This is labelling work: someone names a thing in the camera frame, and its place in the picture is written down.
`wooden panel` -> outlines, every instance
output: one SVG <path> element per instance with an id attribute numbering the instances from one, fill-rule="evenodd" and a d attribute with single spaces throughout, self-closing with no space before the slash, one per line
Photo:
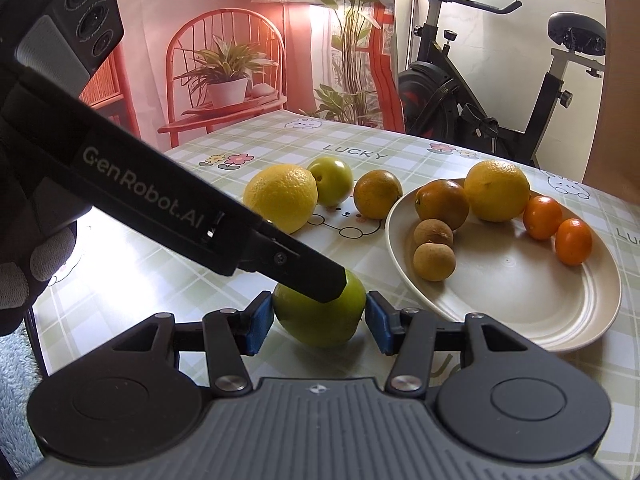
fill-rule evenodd
<path id="1" fill-rule="evenodd" d="M 80 94 L 80 100 L 94 105 L 120 93 L 113 53 L 104 61 Z"/>
<path id="2" fill-rule="evenodd" d="M 605 0 L 607 70 L 583 182 L 640 204 L 638 81 L 640 0 Z"/>

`red chair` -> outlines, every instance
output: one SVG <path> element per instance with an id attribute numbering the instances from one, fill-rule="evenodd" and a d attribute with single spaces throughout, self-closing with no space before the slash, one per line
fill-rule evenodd
<path id="1" fill-rule="evenodd" d="M 211 49 L 213 37 L 236 43 L 257 43 L 268 59 L 277 63 L 266 67 L 264 74 L 254 74 L 253 83 L 267 83 L 277 91 L 276 100 L 224 116 L 190 114 L 176 119 L 178 113 L 204 104 L 204 92 L 191 94 L 178 76 L 196 67 L 193 50 Z M 274 110 L 282 110 L 287 102 L 283 95 L 286 69 L 284 43 L 278 29 L 263 15 L 247 9 L 217 9 L 201 14 L 185 23 L 169 43 L 166 51 L 166 100 L 169 123 L 158 133 L 169 133 L 171 147 L 178 146 L 178 133 L 205 128 L 210 134 L 217 124 L 242 121 Z"/>

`chair backrest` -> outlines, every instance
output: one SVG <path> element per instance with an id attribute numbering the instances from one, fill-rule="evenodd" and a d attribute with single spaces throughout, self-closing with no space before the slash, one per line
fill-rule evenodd
<path id="1" fill-rule="evenodd" d="M 175 121 L 176 91 L 181 91 L 181 103 L 194 108 L 203 104 L 206 89 L 189 92 L 186 80 L 178 76 L 196 68 L 194 50 L 212 49 L 214 37 L 227 43 L 259 44 L 265 57 L 277 63 L 268 66 L 264 74 L 255 73 L 253 83 L 268 83 L 282 92 L 285 70 L 285 50 L 278 29 L 263 15 L 247 9 L 210 10 L 185 23 L 174 35 L 166 51 L 166 98 L 169 122 Z"/>

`yellow lemon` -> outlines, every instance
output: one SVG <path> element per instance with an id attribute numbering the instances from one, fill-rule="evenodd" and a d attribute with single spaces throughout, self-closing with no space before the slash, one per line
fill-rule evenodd
<path id="1" fill-rule="evenodd" d="M 469 170 L 465 193 L 471 211 L 481 220 L 507 222 L 529 202 L 529 181 L 506 160 L 484 160 Z"/>
<path id="2" fill-rule="evenodd" d="M 244 204 L 281 231 L 291 234 L 314 213 L 318 203 L 316 180 L 295 164 L 262 170 L 244 188 Z"/>

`table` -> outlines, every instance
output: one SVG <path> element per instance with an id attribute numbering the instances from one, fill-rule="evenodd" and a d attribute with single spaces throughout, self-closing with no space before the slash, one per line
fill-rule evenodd
<path id="1" fill-rule="evenodd" d="M 319 155 L 338 155 L 354 177 L 391 170 L 404 191 L 434 178 L 459 178 L 487 155 L 360 126 L 276 111 L 179 146 L 168 155 L 206 182 L 240 197 L 247 182 L 276 163 L 306 166 Z M 615 475 L 640 471 L 640 208 L 576 182 L 522 168 L 532 189 L 553 196 L 584 218 L 603 238 L 620 268 L 623 299 L 613 327 L 598 342 L 565 355 L 604 386 L 613 420 L 598 459 Z M 419 306 L 387 256 L 383 224 L 358 216 L 353 200 L 340 209 L 316 210 L 296 238 L 353 269 L 367 290 L 396 306 Z M 155 312 L 178 322 L 200 320 L 226 306 L 242 308 L 275 283 L 259 274 L 217 276 L 131 231 L 98 210 L 79 221 L 78 246 L 37 301 L 36 322 L 49 370 L 55 370 Z M 277 324 L 260 354 L 246 358 L 254 380 L 265 376 L 386 378 L 393 358 L 379 354 L 361 322 L 345 348 L 319 350 L 293 340 Z M 452 354 L 437 355 L 433 383 L 459 369 Z M 180 369 L 206 383 L 204 359 L 182 357 Z"/>

